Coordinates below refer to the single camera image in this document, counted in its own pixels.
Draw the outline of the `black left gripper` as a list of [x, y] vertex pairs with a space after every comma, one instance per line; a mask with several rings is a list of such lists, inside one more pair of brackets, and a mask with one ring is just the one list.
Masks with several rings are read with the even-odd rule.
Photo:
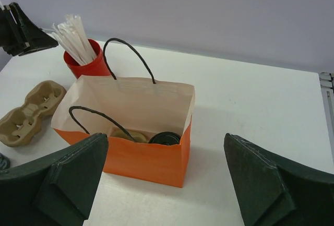
[[1, 48], [8, 55], [26, 55], [57, 46], [58, 42], [37, 27], [18, 3], [1, 8]]

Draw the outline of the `brown cardboard cup carrier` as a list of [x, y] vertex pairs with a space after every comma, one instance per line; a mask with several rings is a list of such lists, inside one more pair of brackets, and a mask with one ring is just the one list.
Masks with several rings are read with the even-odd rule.
[[53, 116], [66, 92], [63, 86], [52, 80], [36, 85], [26, 95], [22, 106], [1, 118], [1, 142], [8, 147], [30, 144], [41, 131], [43, 119]]

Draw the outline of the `black cup lid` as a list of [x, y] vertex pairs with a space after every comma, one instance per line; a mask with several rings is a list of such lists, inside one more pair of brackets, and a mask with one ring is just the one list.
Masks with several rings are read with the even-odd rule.
[[180, 141], [181, 141], [181, 136], [174, 132], [161, 132], [154, 135], [149, 140], [149, 143], [172, 146], [172, 145], [178, 145]]

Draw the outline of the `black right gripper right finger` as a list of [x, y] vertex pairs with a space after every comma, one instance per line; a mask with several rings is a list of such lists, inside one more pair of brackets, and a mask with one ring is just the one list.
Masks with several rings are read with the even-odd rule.
[[226, 134], [224, 152], [245, 225], [333, 225], [333, 174]]

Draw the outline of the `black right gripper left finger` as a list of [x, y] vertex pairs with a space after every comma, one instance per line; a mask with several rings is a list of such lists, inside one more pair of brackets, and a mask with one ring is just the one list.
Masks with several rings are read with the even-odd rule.
[[96, 133], [74, 145], [1, 171], [1, 225], [83, 225], [108, 152]]

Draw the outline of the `orange paper bag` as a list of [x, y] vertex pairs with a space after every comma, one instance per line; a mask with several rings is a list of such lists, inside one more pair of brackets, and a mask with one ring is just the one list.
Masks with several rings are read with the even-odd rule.
[[[103, 58], [106, 48], [101, 46]], [[70, 145], [106, 134], [104, 171], [182, 187], [188, 165], [195, 88], [149, 78], [81, 75], [68, 89], [51, 121]], [[178, 145], [150, 144], [161, 132], [181, 136]]]

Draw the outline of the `red cylindrical holder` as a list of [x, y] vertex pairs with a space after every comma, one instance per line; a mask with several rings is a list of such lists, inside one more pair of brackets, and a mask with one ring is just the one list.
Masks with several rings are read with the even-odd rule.
[[89, 64], [80, 66], [67, 52], [64, 52], [63, 58], [67, 67], [78, 79], [81, 75], [86, 76], [110, 76], [107, 63], [103, 58], [103, 53], [100, 45], [93, 39], [88, 40], [93, 50], [96, 53], [96, 58]]

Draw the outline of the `aluminium frame rail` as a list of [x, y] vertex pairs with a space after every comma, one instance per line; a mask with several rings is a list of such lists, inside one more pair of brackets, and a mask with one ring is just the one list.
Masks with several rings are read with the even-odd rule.
[[319, 74], [321, 90], [324, 92], [324, 105], [329, 116], [329, 128], [333, 132], [333, 74], [322, 72]]

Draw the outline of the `white wrapped straws bundle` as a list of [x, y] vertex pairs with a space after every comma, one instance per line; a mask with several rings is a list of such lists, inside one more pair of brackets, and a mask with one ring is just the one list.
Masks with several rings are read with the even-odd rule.
[[65, 21], [52, 25], [53, 38], [74, 59], [79, 66], [92, 63], [97, 57], [90, 44], [79, 15], [66, 15]]

